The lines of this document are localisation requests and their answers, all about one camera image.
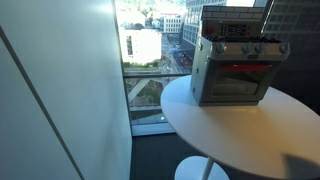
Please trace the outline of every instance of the oven window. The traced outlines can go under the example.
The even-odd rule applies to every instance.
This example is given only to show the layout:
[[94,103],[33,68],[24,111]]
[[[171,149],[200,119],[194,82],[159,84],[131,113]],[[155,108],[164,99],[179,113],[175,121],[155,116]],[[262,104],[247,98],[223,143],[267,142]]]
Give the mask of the oven window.
[[212,96],[254,95],[269,66],[223,67],[212,84]]

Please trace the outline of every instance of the oven handle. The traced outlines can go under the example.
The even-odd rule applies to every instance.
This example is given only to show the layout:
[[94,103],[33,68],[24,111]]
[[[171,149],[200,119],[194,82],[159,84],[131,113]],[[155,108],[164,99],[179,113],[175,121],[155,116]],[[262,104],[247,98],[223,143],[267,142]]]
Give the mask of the oven handle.
[[271,65],[220,65],[220,68],[225,71],[263,71],[271,68]]

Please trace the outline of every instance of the white building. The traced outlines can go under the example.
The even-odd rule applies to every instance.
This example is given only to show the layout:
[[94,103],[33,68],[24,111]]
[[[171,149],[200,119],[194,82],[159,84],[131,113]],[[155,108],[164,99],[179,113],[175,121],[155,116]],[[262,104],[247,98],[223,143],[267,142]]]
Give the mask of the white building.
[[119,30],[123,62],[146,64],[161,58],[161,33],[151,29]]
[[141,24],[144,26],[146,17],[141,12],[130,9],[120,9],[118,7],[121,6],[117,6],[116,10],[117,22],[120,28],[124,28],[132,24]]
[[182,15],[162,17],[160,19],[160,31],[163,33],[179,33],[184,22],[184,17]]

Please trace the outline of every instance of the white wall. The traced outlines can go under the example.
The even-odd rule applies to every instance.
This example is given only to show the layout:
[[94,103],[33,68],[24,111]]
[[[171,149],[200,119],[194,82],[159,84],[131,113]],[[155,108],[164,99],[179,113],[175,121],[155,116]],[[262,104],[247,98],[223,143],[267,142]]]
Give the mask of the white wall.
[[[131,37],[132,55],[128,55],[127,36]],[[160,32],[150,29],[120,30],[123,61],[147,64],[160,59],[161,36]]]
[[[129,179],[132,142],[111,1],[2,0],[0,25],[84,177]],[[4,82],[11,80],[1,79],[1,87]],[[2,91],[0,89],[5,98],[7,94]],[[30,129],[16,124],[12,128],[17,136],[2,138],[0,144],[19,142],[18,135],[48,126],[43,117],[41,123],[44,125],[40,125],[39,122],[31,121],[32,117],[23,116],[29,111],[20,102],[27,103],[29,100],[24,99],[24,96],[19,97],[16,104],[19,107],[21,105],[21,116],[13,119],[17,122],[25,121]],[[10,101],[1,100],[0,107]],[[7,115],[0,116],[0,121],[12,115],[10,109],[7,111]],[[0,131],[5,128],[4,125],[0,126]],[[44,136],[50,146],[41,143],[37,146],[42,151],[50,152],[50,147],[54,145],[48,142],[54,143],[57,139],[52,137],[52,140],[47,134],[40,133],[39,136]],[[41,150],[33,148],[34,142],[31,140],[25,143],[32,151]],[[61,147],[56,146],[55,151],[61,151]],[[8,156],[6,161],[0,160],[1,167],[13,157],[18,156],[22,158],[20,161],[24,161],[28,155],[24,151],[15,154],[0,150],[0,153]],[[65,156],[63,153],[52,154],[57,159],[52,166],[66,166],[70,169],[70,162],[65,160]],[[39,161],[45,163],[50,158],[41,158]],[[70,179],[74,174],[74,170],[69,172],[68,168],[62,169],[69,176],[59,179]],[[35,179],[32,173],[42,171],[50,174],[58,170],[41,166],[41,169],[31,169],[32,173],[28,174],[22,165],[15,164],[15,171]]]
[[79,179],[1,39],[0,84],[0,179]]

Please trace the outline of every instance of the metal oven body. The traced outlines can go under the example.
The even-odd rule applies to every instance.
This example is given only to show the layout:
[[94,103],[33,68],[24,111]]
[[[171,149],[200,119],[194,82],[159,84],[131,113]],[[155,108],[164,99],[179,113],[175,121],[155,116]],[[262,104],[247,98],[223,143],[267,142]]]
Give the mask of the metal oven body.
[[287,59],[289,44],[249,37],[252,31],[248,34],[247,29],[258,29],[260,21],[210,19],[201,25],[191,78],[197,103],[257,105]]

